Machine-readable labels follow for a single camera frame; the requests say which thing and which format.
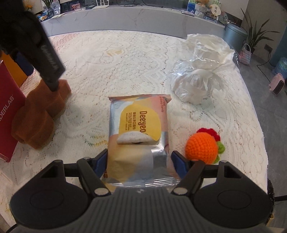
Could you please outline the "pink woven basket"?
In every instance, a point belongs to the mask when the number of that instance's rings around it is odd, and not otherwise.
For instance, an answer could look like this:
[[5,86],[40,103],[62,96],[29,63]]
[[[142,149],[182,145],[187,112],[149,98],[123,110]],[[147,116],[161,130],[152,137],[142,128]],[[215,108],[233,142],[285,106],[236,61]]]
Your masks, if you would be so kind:
[[239,62],[244,65],[249,65],[251,61],[251,47],[249,44],[244,44],[239,53]]

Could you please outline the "teddy bear on console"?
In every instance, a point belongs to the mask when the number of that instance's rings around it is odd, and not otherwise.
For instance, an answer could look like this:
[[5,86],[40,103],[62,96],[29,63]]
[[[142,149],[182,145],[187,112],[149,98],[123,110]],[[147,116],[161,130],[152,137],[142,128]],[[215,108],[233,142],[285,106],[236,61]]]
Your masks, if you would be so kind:
[[199,12],[206,12],[209,0],[195,0],[195,10]]

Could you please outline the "tall potted floor plant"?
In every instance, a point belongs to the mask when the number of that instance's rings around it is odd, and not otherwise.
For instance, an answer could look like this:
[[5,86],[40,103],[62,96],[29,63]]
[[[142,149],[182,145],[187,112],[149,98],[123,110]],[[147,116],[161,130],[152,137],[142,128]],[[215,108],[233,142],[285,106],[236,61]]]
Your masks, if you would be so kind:
[[266,34],[278,34],[279,31],[271,31],[271,30],[264,30],[264,26],[270,21],[270,19],[267,19],[264,21],[261,26],[258,28],[257,27],[257,21],[254,23],[251,20],[251,16],[246,10],[246,12],[243,12],[241,9],[244,19],[246,20],[247,23],[247,29],[244,28],[245,32],[247,33],[247,44],[249,45],[251,49],[251,53],[254,53],[255,47],[257,44],[262,41],[262,40],[268,40],[268,41],[274,41],[270,37],[266,36]]

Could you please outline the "red capsule dispenser box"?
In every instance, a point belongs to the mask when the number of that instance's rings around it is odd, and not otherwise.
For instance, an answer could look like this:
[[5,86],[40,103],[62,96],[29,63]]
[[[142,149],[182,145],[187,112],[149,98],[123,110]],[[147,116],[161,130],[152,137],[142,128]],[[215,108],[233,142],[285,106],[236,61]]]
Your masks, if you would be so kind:
[[26,97],[18,87],[4,61],[1,61],[0,85],[0,154],[1,160],[9,162],[18,143],[11,135],[12,121],[17,111],[24,106]]

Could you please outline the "white wifi router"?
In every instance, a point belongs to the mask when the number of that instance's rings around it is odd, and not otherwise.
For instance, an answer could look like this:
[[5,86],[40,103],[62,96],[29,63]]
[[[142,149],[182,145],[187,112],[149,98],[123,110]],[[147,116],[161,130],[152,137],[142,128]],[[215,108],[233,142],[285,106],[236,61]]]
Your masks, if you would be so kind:
[[92,9],[104,9],[109,7],[109,0],[96,0],[93,1],[95,6]]

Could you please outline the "blue water jug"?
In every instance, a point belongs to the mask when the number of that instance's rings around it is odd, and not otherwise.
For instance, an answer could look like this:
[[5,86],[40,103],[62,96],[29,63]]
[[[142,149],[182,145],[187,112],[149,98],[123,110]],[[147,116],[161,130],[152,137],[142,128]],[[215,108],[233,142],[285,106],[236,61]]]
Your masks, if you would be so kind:
[[280,73],[283,78],[286,80],[287,79],[287,59],[285,57],[282,57],[276,67],[273,69],[272,73],[274,75]]

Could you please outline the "marble TV console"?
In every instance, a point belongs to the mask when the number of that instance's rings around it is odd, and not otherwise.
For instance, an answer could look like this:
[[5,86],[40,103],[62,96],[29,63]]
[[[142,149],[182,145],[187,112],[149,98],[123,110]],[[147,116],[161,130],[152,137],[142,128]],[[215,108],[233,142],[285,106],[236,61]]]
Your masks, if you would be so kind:
[[82,31],[121,30],[150,32],[178,38],[189,34],[223,37],[224,26],[188,16],[180,10],[148,6],[122,7],[68,12],[42,22],[48,36]]

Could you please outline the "Deeyeo wet wipes pack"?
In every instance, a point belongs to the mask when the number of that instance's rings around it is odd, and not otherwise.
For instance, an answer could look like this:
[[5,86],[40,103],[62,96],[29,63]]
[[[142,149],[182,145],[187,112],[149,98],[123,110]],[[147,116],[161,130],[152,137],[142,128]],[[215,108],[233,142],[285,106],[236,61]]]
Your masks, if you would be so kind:
[[178,175],[169,153],[170,95],[110,97],[104,183],[117,187],[174,186]]

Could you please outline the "brown shaped sponge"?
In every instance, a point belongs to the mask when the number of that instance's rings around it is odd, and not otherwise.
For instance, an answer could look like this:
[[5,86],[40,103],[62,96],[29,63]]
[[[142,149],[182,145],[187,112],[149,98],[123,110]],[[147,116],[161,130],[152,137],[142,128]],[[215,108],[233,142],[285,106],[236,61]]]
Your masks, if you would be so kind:
[[55,128],[54,119],[63,113],[71,93],[67,80],[59,80],[56,91],[51,91],[44,81],[40,81],[14,116],[11,131],[14,139],[34,149],[48,144]]

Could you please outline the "clear gift bag with ribbon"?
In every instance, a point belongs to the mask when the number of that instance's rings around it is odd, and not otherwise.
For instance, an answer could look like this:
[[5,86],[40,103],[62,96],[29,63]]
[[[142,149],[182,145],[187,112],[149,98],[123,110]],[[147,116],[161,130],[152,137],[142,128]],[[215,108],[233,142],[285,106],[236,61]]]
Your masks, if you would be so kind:
[[218,73],[238,64],[236,51],[211,34],[189,34],[176,58],[169,74],[171,89],[181,101],[194,105],[205,102],[214,89],[223,89],[225,82]]

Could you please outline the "orange crochet fruit toy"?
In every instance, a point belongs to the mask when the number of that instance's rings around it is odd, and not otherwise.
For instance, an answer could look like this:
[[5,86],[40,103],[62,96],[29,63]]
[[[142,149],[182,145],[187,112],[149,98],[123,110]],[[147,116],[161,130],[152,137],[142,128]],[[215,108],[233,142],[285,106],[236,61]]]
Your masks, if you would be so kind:
[[212,128],[200,128],[189,137],[185,145],[185,158],[201,160],[205,164],[216,164],[225,151],[220,135]]

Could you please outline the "green plant in glass vase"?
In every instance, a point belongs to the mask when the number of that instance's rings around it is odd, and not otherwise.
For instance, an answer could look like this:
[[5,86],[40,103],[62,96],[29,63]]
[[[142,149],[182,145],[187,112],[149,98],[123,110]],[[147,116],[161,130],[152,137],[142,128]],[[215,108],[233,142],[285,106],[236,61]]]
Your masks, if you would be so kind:
[[45,5],[44,12],[48,16],[55,16],[60,14],[60,2],[58,0],[43,0]]

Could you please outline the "grey pedal trash bin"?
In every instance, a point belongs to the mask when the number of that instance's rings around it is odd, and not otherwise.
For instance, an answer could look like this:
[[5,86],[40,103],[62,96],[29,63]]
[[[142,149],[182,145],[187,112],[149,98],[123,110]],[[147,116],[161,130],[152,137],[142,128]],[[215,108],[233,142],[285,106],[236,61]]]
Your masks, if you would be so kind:
[[226,24],[224,31],[223,40],[239,53],[247,39],[246,31],[232,23]]

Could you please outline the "orange cardboard storage box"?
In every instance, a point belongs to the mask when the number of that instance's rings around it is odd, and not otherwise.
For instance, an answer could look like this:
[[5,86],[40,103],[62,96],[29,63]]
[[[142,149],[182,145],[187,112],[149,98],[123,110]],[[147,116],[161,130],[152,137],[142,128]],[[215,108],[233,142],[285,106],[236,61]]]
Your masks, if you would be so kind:
[[22,84],[26,81],[28,76],[22,71],[19,65],[13,61],[13,59],[6,55],[4,52],[1,53],[1,60],[4,61],[8,71],[10,72],[11,76],[13,77],[14,81],[21,87]]

